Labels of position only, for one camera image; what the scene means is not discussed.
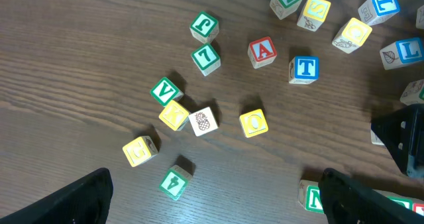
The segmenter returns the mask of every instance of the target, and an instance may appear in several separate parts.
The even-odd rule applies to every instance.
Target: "white block face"
[[[218,124],[210,107],[192,113],[188,118],[197,137],[218,129]]]

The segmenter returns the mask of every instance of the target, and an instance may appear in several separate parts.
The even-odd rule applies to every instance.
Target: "toy block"
[[[296,56],[289,63],[290,84],[311,84],[319,78],[319,58]]]
[[[132,167],[150,160],[159,153],[150,136],[138,137],[122,147],[122,150]]]
[[[188,119],[197,137],[218,129],[218,124],[210,107],[190,114]]]
[[[173,131],[180,131],[188,122],[189,112],[178,102],[171,100],[159,115],[159,119]]]
[[[221,66],[221,59],[209,43],[192,52],[191,58],[204,76],[209,75]]]
[[[392,43],[380,50],[384,69],[402,68],[424,61],[424,48],[420,38]]]
[[[297,25],[315,32],[324,23],[331,3],[325,0],[307,0],[300,13]]]
[[[277,57],[277,51],[270,37],[261,38],[249,44],[247,55],[253,68],[258,69],[271,64]]]
[[[271,0],[270,7],[279,19],[297,11],[302,0]]]
[[[250,138],[268,131],[268,124],[261,109],[240,116],[240,123],[245,137]]]
[[[351,18],[336,34],[336,37],[333,39],[333,45],[343,52],[350,54],[365,43],[371,32],[371,27],[358,19]]]
[[[162,78],[150,90],[150,94],[164,107],[171,100],[179,101],[184,95],[168,78]]]
[[[358,9],[360,20],[367,25],[386,22],[400,11],[398,0],[366,0]]]
[[[174,200],[183,194],[193,176],[178,165],[172,166],[160,183],[159,189]]]
[[[424,5],[417,11],[417,28],[424,29]]]
[[[405,105],[413,105],[418,103],[424,103],[424,80],[411,82],[405,88],[405,91],[400,97],[400,102]]]
[[[201,11],[190,25],[191,35],[202,43],[210,43],[219,32],[218,20]]]

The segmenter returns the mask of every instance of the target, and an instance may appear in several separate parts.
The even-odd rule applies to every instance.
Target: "wooden block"
[[[178,102],[171,100],[159,115],[159,119],[173,131],[180,131],[188,122],[189,112]]]
[[[319,58],[296,56],[289,63],[290,84],[311,84],[319,78]]]
[[[209,75],[221,66],[221,59],[209,43],[192,52],[191,58],[204,76]]]
[[[315,32],[324,23],[331,3],[325,0],[307,0],[300,13],[297,25]]]
[[[190,25],[191,35],[202,43],[211,43],[219,33],[218,20],[201,11]]]
[[[358,19],[351,18],[336,34],[336,37],[333,39],[333,45],[343,52],[350,54],[365,43],[371,32],[371,27]]]
[[[253,68],[258,69],[271,64],[277,57],[277,51],[270,37],[261,38],[249,44],[247,55]]]
[[[150,160],[159,153],[150,136],[138,137],[122,147],[122,150],[132,167]]]
[[[168,78],[162,78],[150,90],[150,94],[164,107],[171,100],[178,101],[184,95]]]
[[[174,165],[160,183],[159,189],[174,200],[178,200],[193,176],[187,171]]]
[[[240,116],[240,123],[245,137],[250,138],[268,131],[268,124],[261,109]]]
[[[301,2],[302,0],[271,0],[270,7],[279,19],[284,19],[296,12]]]
[[[417,11],[417,28],[424,29],[424,5]]]
[[[400,11],[398,0],[367,0],[358,9],[360,20],[367,25],[386,22]]]
[[[218,124],[210,107],[190,114],[188,119],[197,137],[218,129]]]
[[[424,79],[416,82],[411,82],[405,88],[405,91],[400,97],[400,102],[405,105],[413,105],[424,103]]]
[[[392,43],[380,50],[384,69],[402,68],[424,61],[424,48],[420,38]]]

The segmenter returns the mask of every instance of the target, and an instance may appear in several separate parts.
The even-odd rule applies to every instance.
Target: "wooden table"
[[[327,167],[423,199],[423,182],[371,144],[370,119],[403,107],[406,85],[423,78],[422,64],[385,71],[378,51],[424,36],[415,28],[424,0],[399,0],[401,12],[353,54],[331,41],[365,0],[329,1],[324,25],[309,32],[296,26],[300,9],[280,21],[270,0],[0,0],[0,217],[99,167],[115,188],[110,223],[326,223],[300,207],[297,185]],[[190,58],[201,44],[189,25],[201,10],[220,27],[222,66],[207,77]],[[248,43],[264,36],[278,57],[255,70]],[[289,85],[289,61],[309,54],[320,57],[321,77]],[[196,137],[191,125],[165,126],[149,94],[164,76],[190,111],[211,106],[219,129]],[[255,107],[270,130],[246,139],[239,115]],[[160,154],[131,168],[122,146],[139,134]],[[182,157],[195,172],[173,201],[158,186]]]

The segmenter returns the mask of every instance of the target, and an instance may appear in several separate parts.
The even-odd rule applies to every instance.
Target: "pineapple picture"
[[[211,127],[211,124],[207,120],[207,116],[203,112],[199,112],[195,114],[196,116],[196,122],[199,125],[199,129],[201,131],[206,131]]]

